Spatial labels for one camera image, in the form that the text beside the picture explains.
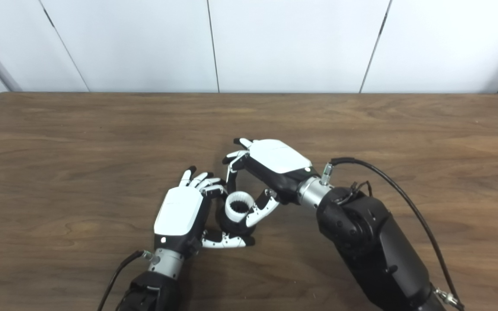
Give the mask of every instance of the white ridged cup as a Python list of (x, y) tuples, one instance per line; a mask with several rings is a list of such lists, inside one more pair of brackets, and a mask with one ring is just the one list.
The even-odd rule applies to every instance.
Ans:
[(226, 216), (228, 217), (228, 219), (230, 219), (233, 222), (240, 222), (243, 218), (245, 218), (245, 216), (247, 216), (247, 213), (249, 213), (249, 211), (245, 213), (238, 213), (235, 210), (233, 210), (231, 203), (236, 201), (241, 201), (247, 204), (249, 208), (251, 208), (253, 204), (255, 204), (255, 200), (247, 192), (235, 191), (230, 193), (230, 195), (226, 199)]

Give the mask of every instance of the wooden table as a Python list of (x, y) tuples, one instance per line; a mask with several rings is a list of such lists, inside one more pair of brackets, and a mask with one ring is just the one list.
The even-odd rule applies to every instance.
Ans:
[[(151, 248), (164, 193), (189, 165), (225, 176), (234, 137), (277, 138), (320, 171), (331, 157), (374, 163), (429, 221), (468, 310), (498, 310), (498, 95), (0, 95), (0, 311), (93, 311), (117, 264)], [(429, 241), (371, 172), (369, 179), (447, 289)], [(240, 174), (240, 189), (263, 185)], [(215, 226), (210, 217), (209, 226)], [(180, 281), (190, 311), (373, 311), (313, 211), (281, 206), (257, 245), (202, 250)], [(126, 268), (107, 301), (114, 309)]]

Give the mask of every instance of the cable connector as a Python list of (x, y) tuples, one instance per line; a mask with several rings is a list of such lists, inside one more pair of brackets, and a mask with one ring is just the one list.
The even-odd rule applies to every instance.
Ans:
[(326, 186), (330, 183), (332, 171), (334, 171), (334, 166), (331, 163), (326, 163), (326, 167), (324, 167), (324, 172), (322, 173), (322, 177), (320, 178), (320, 185)]
[(459, 308), (461, 306), (458, 299), (456, 299), (451, 293), (444, 292), (439, 288), (435, 288), (434, 293), (439, 297), (439, 299), (441, 299), (441, 301), (443, 301), (443, 303), (447, 305), (451, 305), (455, 308)]
[(153, 253), (150, 251), (144, 250), (144, 253), (142, 254), (142, 258), (151, 261), (151, 259), (153, 259)]

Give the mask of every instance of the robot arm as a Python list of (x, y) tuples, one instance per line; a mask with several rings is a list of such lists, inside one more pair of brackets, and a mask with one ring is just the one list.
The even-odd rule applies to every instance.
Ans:
[[(330, 185), (332, 165), (321, 178), (308, 159), (279, 140), (240, 138), (234, 143), (245, 150), (223, 160), (229, 165), (231, 195), (240, 192), (234, 192), (235, 177), (245, 169), (269, 187), (266, 191), (274, 194), (270, 200), (315, 209), (320, 232), (334, 243), (372, 303), (384, 311), (444, 311), (435, 293), (462, 307), (451, 294), (433, 288), (427, 268), (381, 201), (366, 196), (360, 187)], [(255, 229), (248, 217), (239, 220), (219, 213), (221, 228), (236, 234)]]
[(131, 282), (117, 310), (176, 311), (182, 300), (177, 279), (185, 260), (213, 243), (230, 248), (254, 244), (252, 237), (231, 238), (229, 234), (205, 230), (212, 199), (225, 198), (227, 192), (224, 181), (213, 178), (213, 173), (202, 173), (192, 179), (193, 173), (195, 167), (188, 168), (178, 187), (166, 193), (153, 227), (154, 254), (143, 253), (150, 265)]

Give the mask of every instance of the black cable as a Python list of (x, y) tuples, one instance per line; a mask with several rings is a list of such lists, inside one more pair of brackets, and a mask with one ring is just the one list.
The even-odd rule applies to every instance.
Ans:
[(112, 286), (114, 285), (116, 278), (118, 277), (118, 274), (120, 274), (122, 269), (124, 267), (128, 266), (128, 264), (131, 263), (132, 261), (134, 261), (136, 258), (140, 258), (143, 254), (144, 254), (144, 251), (135, 251), (119, 264), (115, 273), (111, 277), (111, 281), (109, 282), (109, 285), (107, 285), (107, 289), (105, 289), (105, 293), (103, 293), (103, 297), (101, 298), (101, 302), (99, 303), (99, 307), (97, 307), (97, 311), (103, 310), (103, 306), (105, 305), (105, 301), (107, 300), (107, 297), (109, 296), (109, 293), (111, 292)]
[(435, 255), (437, 256), (437, 259), (439, 260), (439, 264), (441, 265), (441, 270), (443, 271), (443, 275), (445, 275), (445, 280), (447, 280), (447, 285), (449, 286), (449, 289), (453, 296), (459, 301), (459, 307), (457, 309), (463, 311), (464, 310), (464, 305), (460, 303), (460, 299), (457, 295), (457, 290), (455, 289), (455, 286), (453, 284), (453, 280), (451, 279), (451, 275), (449, 274), (449, 270), (447, 268), (447, 265), (445, 264), (445, 260), (443, 259), (443, 254), (441, 254), (441, 249), (439, 248), (439, 244), (437, 244), (437, 241), (435, 240), (435, 237), (433, 236), (433, 233), (431, 232), (431, 229), (429, 228), (425, 218), (422, 216), (416, 205), (411, 201), (411, 199), (407, 196), (407, 193), (395, 183), (393, 179), (391, 179), (389, 176), (387, 176), (383, 171), (380, 171), (379, 168), (375, 167), (374, 165), (371, 165), (368, 162), (364, 162), (362, 160), (358, 160), (355, 158), (334, 158), (330, 161), (330, 164), (333, 166), (339, 165), (341, 163), (353, 163), (356, 165), (362, 165), (368, 169), (371, 169), (374, 171), (374, 173), (378, 174), (381, 176), (391, 187), (393, 187), (402, 197), (405, 199), (409, 207), (411, 207), (412, 211), (415, 213), (416, 217), (420, 221), (422, 227), (425, 230), (425, 233), (428, 235), (428, 238), (431, 242), (431, 245), (433, 246), (433, 250), (435, 251)]

